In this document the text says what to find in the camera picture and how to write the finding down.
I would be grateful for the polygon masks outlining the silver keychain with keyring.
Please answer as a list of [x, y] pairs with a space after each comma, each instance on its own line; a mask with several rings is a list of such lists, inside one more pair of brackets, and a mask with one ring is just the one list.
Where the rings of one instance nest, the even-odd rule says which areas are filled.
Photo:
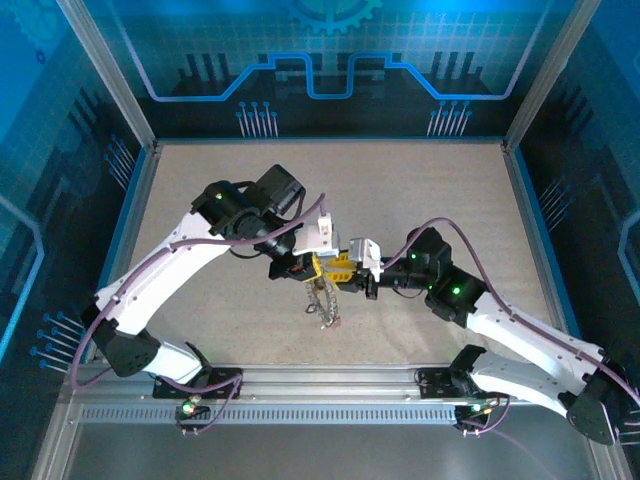
[[306, 292], [305, 312], [317, 315], [322, 329], [335, 327], [339, 322], [339, 306], [334, 284], [322, 275], [306, 283]]

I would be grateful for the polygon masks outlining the aluminium table side rail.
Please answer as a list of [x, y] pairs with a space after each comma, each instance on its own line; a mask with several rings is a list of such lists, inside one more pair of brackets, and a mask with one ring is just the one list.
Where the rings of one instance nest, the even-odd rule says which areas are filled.
[[518, 148], [504, 149], [503, 156], [552, 324], [581, 339], [582, 332], [524, 158]]
[[98, 280], [98, 289], [110, 285], [130, 268], [161, 154], [161, 146], [139, 153]]

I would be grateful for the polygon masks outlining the aluminium mounting rail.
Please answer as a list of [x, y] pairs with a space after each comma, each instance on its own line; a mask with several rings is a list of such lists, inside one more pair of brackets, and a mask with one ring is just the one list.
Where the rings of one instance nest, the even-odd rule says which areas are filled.
[[[403, 366], [241, 366], [238, 402], [262, 403], [389, 403], [396, 401], [464, 405], [495, 399], [422, 399], [414, 372]], [[491, 360], [469, 373], [485, 391], [514, 400], [548, 405], [557, 400], [559, 382], [530, 364]]]

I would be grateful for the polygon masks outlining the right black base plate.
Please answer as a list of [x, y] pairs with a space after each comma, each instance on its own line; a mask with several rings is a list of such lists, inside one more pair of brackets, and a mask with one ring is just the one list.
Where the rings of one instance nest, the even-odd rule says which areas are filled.
[[497, 399], [498, 392], [482, 390], [467, 372], [449, 367], [424, 367], [414, 372], [422, 399]]

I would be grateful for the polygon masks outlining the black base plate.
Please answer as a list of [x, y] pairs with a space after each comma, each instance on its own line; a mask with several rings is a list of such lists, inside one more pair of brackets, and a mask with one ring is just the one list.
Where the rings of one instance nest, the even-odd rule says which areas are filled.
[[467, 372], [449, 367], [424, 367], [414, 372], [422, 399], [497, 399], [498, 392], [482, 390]]
[[185, 385], [178, 387], [157, 378], [154, 381], [152, 397], [154, 399], [186, 399], [199, 395], [204, 400], [222, 400], [227, 398], [233, 388], [234, 380], [242, 378], [243, 370], [237, 367], [206, 367], [197, 373]]

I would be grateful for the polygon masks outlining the aluminium table end rail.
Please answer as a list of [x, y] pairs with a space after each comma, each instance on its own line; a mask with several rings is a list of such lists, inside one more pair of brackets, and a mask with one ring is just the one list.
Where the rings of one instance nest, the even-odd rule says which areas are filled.
[[503, 144], [504, 137], [500, 136], [364, 136], [364, 137], [266, 137], [266, 138], [160, 138], [157, 140], [158, 146], [208, 146], [208, 145], [270, 145], [270, 144], [334, 144], [334, 143], [419, 143], [419, 144]]

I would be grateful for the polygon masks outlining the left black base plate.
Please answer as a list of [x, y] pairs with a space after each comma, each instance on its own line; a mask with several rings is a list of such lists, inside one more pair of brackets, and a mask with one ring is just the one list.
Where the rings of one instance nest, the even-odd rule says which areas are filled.
[[227, 398], [233, 388], [234, 380], [242, 378], [243, 370], [237, 367], [206, 367], [197, 373], [185, 385], [178, 387], [157, 378], [154, 381], [152, 397], [154, 399], [186, 399], [199, 395], [204, 400], [222, 400]]

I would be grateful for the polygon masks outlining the aluminium frame post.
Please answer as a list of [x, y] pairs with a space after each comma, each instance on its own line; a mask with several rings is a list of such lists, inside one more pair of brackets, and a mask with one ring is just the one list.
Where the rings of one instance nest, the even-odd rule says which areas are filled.
[[56, 3], [134, 136], [145, 150], [154, 151], [156, 136], [84, 1], [56, 0]]
[[575, 1], [506, 133], [503, 142], [505, 153], [513, 154], [521, 143], [601, 2]]

